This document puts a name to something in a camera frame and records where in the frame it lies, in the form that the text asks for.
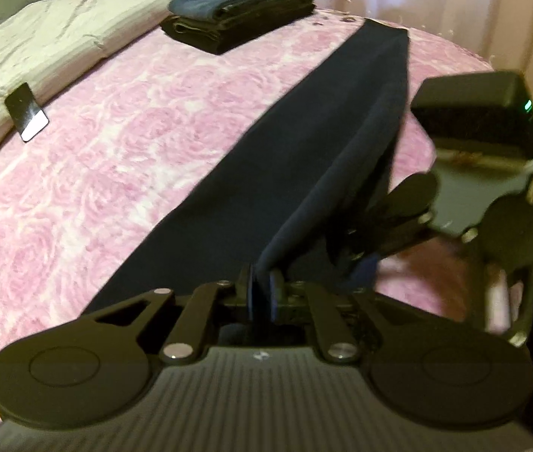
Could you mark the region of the dark navy trousers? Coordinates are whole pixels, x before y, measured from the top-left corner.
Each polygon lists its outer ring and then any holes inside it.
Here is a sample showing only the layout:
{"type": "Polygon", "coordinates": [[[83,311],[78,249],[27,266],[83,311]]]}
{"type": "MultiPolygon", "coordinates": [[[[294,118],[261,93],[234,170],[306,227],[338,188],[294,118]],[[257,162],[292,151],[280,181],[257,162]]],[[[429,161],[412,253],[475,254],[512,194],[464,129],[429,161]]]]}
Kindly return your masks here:
{"type": "Polygon", "coordinates": [[[88,304],[180,295],[250,264],[341,290],[341,256],[387,192],[408,93],[407,31],[367,21],[275,103],[88,304]]]}

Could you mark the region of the stack of folded clothes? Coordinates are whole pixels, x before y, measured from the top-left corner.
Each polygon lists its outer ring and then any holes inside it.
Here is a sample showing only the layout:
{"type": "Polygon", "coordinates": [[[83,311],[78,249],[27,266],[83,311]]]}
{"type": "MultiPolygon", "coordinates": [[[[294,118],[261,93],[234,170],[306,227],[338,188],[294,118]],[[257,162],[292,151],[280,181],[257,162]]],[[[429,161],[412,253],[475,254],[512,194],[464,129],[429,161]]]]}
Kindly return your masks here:
{"type": "Polygon", "coordinates": [[[172,0],[160,28],[180,43],[222,55],[314,9],[314,0],[172,0]]]}

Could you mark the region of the pink rose blanket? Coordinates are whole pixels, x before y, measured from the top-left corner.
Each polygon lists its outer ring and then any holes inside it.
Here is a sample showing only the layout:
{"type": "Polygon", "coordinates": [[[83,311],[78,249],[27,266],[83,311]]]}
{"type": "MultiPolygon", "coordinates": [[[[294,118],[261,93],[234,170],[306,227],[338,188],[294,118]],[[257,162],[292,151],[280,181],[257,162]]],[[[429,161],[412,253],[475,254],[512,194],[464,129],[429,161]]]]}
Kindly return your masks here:
{"type": "Polygon", "coordinates": [[[76,318],[274,102],[361,26],[321,10],[221,56],[155,30],[0,148],[0,350],[76,318]]]}

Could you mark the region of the grey striped duvet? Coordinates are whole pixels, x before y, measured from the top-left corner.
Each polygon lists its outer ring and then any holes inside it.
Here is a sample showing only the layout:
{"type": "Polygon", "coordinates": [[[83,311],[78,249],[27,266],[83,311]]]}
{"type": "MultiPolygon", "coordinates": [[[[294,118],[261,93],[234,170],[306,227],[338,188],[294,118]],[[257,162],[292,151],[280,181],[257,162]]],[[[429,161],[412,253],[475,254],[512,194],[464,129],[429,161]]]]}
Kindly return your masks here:
{"type": "Polygon", "coordinates": [[[0,144],[5,98],[28,84],[41,105],[98,62],[154,29],[172,0],[43,0],[0,24],[0,144]]]}

